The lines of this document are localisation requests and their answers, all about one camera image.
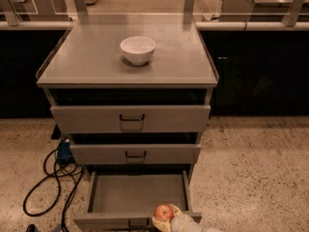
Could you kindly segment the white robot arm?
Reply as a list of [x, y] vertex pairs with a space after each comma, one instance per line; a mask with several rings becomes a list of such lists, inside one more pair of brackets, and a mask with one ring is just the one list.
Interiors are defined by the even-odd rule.
[[173, 204], [162, 204], [155, 208], [153, 225], [160, 232], [222, 232], [213, 227], [197, 223]]

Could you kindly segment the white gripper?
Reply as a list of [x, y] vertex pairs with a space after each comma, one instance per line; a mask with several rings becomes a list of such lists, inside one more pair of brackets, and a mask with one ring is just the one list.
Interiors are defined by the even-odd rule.
[[192, 217], [183, 214], [179, 207], [174, 204], [169, 204], [169, 207], [173, 211], [171, 224], [169, 219], [152, 217], [154, 227], [160, 232], [201, 232], [203, 230], [203, 227]]

